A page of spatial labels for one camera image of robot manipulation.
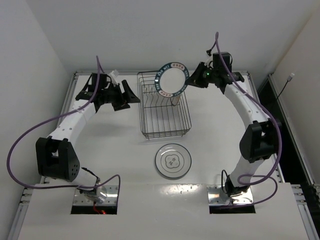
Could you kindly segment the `green rimmed white plate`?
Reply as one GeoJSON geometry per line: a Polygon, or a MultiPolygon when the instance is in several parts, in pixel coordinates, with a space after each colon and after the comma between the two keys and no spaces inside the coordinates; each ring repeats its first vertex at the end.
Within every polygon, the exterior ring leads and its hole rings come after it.
{"type": "Polygon", "coordinates": [[[177,97],[187,88],[186,81],[189,77],[189,70],[183,63],[169,62],[156,72],[154,87],[165,98],[177,97]]]}

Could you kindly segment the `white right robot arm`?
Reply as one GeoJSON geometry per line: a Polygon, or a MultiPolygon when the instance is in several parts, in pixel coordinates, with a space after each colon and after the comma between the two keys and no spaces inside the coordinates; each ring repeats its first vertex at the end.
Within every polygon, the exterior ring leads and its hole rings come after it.
{"type": "Polygon", "coordinates": [[[133,93],[128,95],[128,101],[140,103],[143,100],[155,101],[156,107],[162,107],[163,102],[168,106],[179,103],[180,95],[187,86],[207,88],[214,84],[223,95],[233,104],[246,128],[240,142],[241,157],[231,174],[224,183],[223,191],[229,197],[246,191],[254,182],[255,173],[259,166],[272,155],[279,158],[282,154],[281,123],[257,102],[245,89],[244,78],[239,72],[232,72],[232,56],[228,52],[212,53],[207,50],[209,59],[200,62],[193,74],[189,74],[185,65],[170,62],[161,67],[155,74],[152,83],[139,89],[140,97],[133,93]],[[162,78],[165,72],[178,69],[183,73],[183,86],[175,91],[164,91],[162,78]]]}

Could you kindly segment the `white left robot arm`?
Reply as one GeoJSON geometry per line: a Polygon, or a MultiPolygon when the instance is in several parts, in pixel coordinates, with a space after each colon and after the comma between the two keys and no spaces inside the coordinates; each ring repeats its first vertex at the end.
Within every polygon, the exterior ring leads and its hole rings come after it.
{"type": "Polygon", "coordinates": [[[101,186],[97,175],[81,166],[75,144],[85,125],[102,105],[110,103],[115,111],[119,111],[130,108],[129,102],[139,102],[126,80],[117,83],[118,75],[117,70],[109,74],[91,74],[75,98],[74,112],[66,116],[48,137],[40,137],[35,143],[38,173],[76,186],[94,203],[103,203],[107,190],[101,186]]]}

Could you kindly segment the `grey rimmed clear plate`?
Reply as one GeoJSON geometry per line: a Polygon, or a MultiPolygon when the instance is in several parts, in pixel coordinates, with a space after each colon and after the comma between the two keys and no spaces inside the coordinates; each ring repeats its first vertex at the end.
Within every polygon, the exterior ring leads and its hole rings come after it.
{"type": "Polygon", "coordinates": [[[168,143],[156,152],[154,165],[156,171],[162,177],[168,180],[178,180],[190,171],[192,157],[184,146],[177,143],[168,143]]]}

